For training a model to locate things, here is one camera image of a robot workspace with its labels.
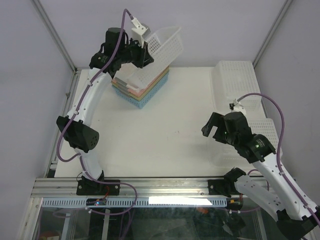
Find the white perforated basket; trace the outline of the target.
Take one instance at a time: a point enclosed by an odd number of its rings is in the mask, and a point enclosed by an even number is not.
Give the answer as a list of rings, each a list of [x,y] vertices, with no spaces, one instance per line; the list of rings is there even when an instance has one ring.
[[[148,38],[148,51],[154,62],[138,68],[126,79],[127,84],[145,88],[184,50],[179,26],[163,27],[153,32]]]
[[[229,103],[260,88],[251,61],[221,60],[211,70],[213,104],[219,112],[229,110]]]
[[[240,116],[238,127],[240,144],[230,146],[248,163],[264,162],[268,155],[276,153],[275,147],[266,136],[252,132],[246,117]]]

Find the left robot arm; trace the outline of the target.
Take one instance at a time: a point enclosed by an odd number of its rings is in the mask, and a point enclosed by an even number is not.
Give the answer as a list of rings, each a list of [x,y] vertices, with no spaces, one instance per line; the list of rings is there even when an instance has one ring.
[[[79,158],[82,176],[78,187],[82,195],[102,195],[110,190],[111,184],[105,184],[104,171],[94,153],[100,134],[91,128],[92,119],[103,92],[123,64],[133,64],[142,69],[154,62],[145,41],[149,33],[150,30],[143,26],[134,30],[132,38],[129,38],[122,28],[109,28],[105,33],[105,41],[90,60],[86,84],[75,105],[66,116],[59,116],[56,120],[60,130],[58,141],[68,142],[75,151],[74,156],[65,159],[61,156],[61,147],[57,146],[57,157],[64,163]]]

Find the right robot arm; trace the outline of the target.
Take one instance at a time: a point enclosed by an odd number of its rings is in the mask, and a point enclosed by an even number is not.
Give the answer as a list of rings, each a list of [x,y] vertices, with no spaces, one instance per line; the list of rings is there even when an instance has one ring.
[[[257,184],[245,171],[232,168],[214,187],[221,195],[231,197],[236,192],[249,197],[276,222],[277,228],[288,240],[300,240],[320,224],[320,208],[298,186],[279,160],[276,149],[262,134],[252,133],[246,116],[239,111],[226,115],[213,112],[202,127],[208,137],[233,146],[236,152],[252,164],[271,185],[273,192]]]

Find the blue basket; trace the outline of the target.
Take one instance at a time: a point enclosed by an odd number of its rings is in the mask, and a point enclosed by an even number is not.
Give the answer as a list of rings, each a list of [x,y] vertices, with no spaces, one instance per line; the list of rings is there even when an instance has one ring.
[[[125,99],[127,102],[131,103],[132,105],[136,106],[139,109],[142,109],[152,98],[153,96],[165,85],[165,83],[168,81],[169,78],[169,72],[167,72],[159,81],[156,83],[150,91],[142,97],[141,100],[137,100],[133,98],[132,96],[129,96],[125,93],[123,93],[121,90],[113,86],[115,93]]]

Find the pink basket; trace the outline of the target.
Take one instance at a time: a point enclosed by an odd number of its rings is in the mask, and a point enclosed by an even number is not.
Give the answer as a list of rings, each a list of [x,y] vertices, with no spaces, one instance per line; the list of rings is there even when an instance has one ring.
[[[126,95],[129,95],[130,97],[133,97],[134,99],[140,101],[149,91],[152,87],[155,86],[156,83],[166,74],[170,71],[170,67],[167,66],[154,80],[152,80],[151,83],[149,83],[145,88],[140,88],[137,86],[130,85],[129,83],[126,83],[119,78],[115,77],[111,84],[113,87],[118,88]]]

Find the yellow-green basket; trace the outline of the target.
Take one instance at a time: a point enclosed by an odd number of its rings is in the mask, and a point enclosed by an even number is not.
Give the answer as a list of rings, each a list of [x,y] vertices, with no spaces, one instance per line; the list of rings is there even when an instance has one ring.
[[[155,94],[168,81],[169,73],[169,70],[167,70],[167,72],[163,72],[147,88],[142,89],[139,92],[135,92],[129,87],[124,87],[117,81],[112,81],[111,84],[112,87],[120,94],[141,102],[147,99],[149,100],[152,97],[151,95]]]

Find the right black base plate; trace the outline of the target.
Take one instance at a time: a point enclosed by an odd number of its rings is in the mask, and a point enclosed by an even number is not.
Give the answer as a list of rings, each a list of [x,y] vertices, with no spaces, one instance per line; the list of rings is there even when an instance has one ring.
[[[208,183],[208,194],[213,195],[222,195],[227,197],[229,195],[227,183],[224,179],[209,179]]]

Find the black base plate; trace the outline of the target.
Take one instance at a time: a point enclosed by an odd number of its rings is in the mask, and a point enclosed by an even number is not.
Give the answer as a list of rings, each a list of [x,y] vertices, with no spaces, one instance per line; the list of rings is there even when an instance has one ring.
[[[78,181],[77,196],[118,196],[120,194],[120,180],[107,180],[108,184],[98,183],[87,178]]]
[[[208,183],[208,194],[213,195],[222,195],[227,197],[229,195],[227,183],[224,179],[209,179]]]

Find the left aluminium frame post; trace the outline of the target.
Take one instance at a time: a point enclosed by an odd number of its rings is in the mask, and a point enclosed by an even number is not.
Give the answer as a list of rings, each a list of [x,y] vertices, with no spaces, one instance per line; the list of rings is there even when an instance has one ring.
[[[70,54],[68,53],[61,37],[59,36],[56,28],[54,27],[49,15],[47,14],[44,6],[42,5],[40,0],[31,0],[30,1],[39,15],[42,23],[44,24],[46,30],[48,31],[49,35],[53,39],[57,49],[61,53],[64,61],[66,62],[67,66],[71,69],[73,74],[77,73],[78,68],[74,64],[74,61],[72,60]]]

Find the aluminium frame post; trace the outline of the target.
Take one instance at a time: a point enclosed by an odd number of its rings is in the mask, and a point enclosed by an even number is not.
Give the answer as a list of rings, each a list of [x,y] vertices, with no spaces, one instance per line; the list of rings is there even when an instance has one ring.
[[[262,59],[264,53],[266,52],[268,46],[270,45],[274,35],[276,34],[278,28],[280,27],[280,25],[282,24],[284,18],[286,17],[289,9],[292,7],[293,3],[295,1],[294,0],[285,0],[283,5],[281,6],[276,18],[274,19],[269,31],[267,32],[266,37],[264,38],[262,45],[260,46],[253,62],[253,68],[255,69],[260,60]]]
[[[47,14],[44,6],[42,5],[40,0],[31,0],[30,1],[39,15],[42,23],[44,24],[46,30],[48,31],[49,35],[53,39],[57,49],[61,53],[64,61],[66,62],[67,66],[71,69],[73,74],[77,73],[78,68],[74,64],[74,61],[72,60],[70,54],[68,53],[61,37],[59,36],[56,28],[54,27],[49,15]]]

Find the right aluminium frame post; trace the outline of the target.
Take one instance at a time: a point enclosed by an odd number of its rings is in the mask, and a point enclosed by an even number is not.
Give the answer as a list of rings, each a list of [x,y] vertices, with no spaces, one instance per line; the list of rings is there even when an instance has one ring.
[[[264,53],[266,52],[268,46],[270,45],[274,35],[276,34],[278,28],[280,27],[280,25],[282,24],[284,18],[286,17],[289,9],[292,7],[293,3],[295,1],[294,0],[285,0],[283,5],[281,6],[276,18],[274,19],[269,31],[267,32],[266,37],[264,38],[262,45],[260,46],[253,62],[253,68],[255,69],[260,60],[262,59]]]

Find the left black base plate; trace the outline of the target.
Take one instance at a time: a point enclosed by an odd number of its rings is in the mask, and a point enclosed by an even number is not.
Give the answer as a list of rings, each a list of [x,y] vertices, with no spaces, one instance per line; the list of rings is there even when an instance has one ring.
[[[77,196],[118,196],[120,194],[120,180],[107,180],[108,184],[98,183],[87,178],[78,181]]]

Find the aluminium mounting rail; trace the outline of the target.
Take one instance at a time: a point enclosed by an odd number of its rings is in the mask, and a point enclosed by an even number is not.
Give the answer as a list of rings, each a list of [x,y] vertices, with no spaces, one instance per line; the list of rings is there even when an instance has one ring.
[[[223,177],[133,177],[106,178],[120,180],[119,195],[112,198],[133,198],[135,192],[140,198],[151,196],[181,196],[181,197],[220,197],[209,195],[208,180],[218,180]],[[80,198],[103,197],[104,195],[76,195],[80,177],[37,178],[34,182],[31,196],[33,198]]]

